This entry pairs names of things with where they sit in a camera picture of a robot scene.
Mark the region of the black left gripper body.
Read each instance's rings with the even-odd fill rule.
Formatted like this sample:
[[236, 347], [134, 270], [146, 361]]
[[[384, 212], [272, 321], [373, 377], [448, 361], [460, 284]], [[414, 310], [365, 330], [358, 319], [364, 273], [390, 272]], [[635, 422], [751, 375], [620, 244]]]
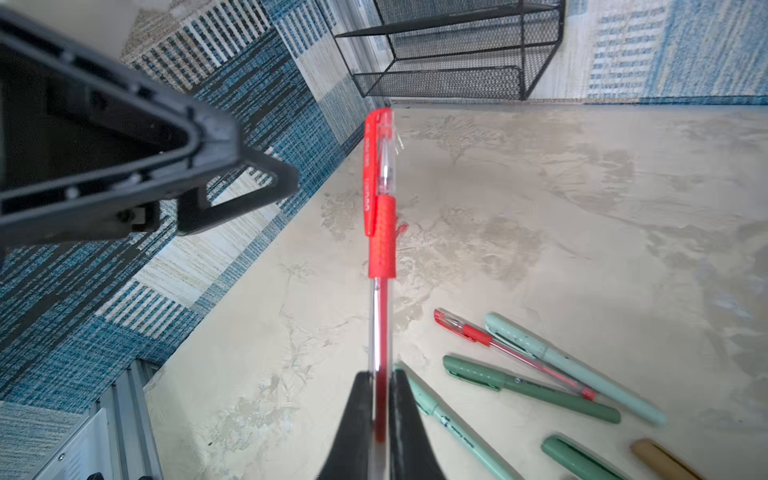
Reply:
[[238, 122], [1, 11], [1, 244], [124, 238], [239, 163]]

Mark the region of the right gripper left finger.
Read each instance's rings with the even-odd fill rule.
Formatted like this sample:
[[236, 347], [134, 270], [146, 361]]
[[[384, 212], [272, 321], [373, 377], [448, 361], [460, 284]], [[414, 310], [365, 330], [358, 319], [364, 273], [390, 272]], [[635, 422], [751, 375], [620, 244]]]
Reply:
[[341, 421], [318, 480], [368, 478], [373, 439], [373, 387], [371, 374], [355, 376]]

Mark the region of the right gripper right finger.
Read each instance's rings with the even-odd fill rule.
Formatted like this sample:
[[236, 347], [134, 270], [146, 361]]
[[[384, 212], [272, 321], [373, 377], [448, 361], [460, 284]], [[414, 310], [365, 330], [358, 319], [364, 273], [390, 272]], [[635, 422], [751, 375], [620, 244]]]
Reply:
[[403, 370], [395, 370], [390, 381], [389, 435], [391, 479], [445, 480]]

